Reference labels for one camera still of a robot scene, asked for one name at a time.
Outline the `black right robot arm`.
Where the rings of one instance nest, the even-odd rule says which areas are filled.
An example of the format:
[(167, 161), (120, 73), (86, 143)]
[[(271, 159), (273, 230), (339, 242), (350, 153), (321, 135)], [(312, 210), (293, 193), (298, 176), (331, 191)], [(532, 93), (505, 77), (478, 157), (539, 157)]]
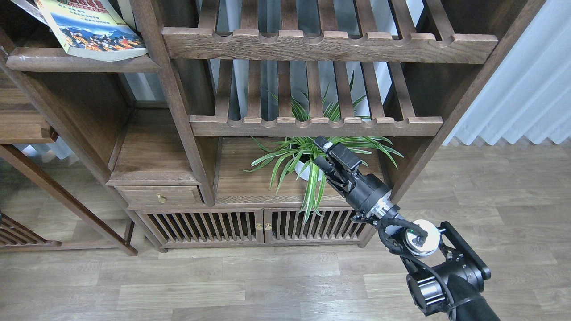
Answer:
[(315, 162), (333, 187), (356, 211), (357, 223), (371, 224), (389, 252), (406, 270), (406, 284), (426, 316), (446, 313), (451, 321), (497, 321), (482, 296), (491, 270), (449, 223), (407, 221), (391, 202), (391, 189), (372, 173), (359, 171), (362, 161), (342, 144), (319, 136), (314, 144), (324, 156)]

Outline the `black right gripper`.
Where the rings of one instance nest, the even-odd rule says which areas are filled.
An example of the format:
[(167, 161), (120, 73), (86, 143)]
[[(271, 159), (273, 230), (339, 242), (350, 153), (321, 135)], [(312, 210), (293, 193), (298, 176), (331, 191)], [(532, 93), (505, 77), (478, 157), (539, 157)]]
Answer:
[(343, 144), (333, 144), (323, 136), (314, 138), (314, 145), (325, 154), (316, 157), (314, 164), (359, 217), (393, 216), (391, 189), (372, 173), (363, 175), (359, 171), (360, 158)]

